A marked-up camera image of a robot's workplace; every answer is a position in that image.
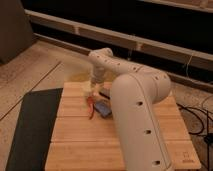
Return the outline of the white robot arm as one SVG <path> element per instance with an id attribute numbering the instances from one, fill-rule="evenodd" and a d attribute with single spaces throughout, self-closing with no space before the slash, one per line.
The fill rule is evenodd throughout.
<path id="1" fill-rule="evenodd" d="M 117 74 L 110 88 L 113 119 L 127 171 L 174 171 L 153 105 L 170 93 L 169 76 L 158 69 L 115 58 L 109 48 L 88 55 L 92 81 L 104 81 L 104 73 Z"/>

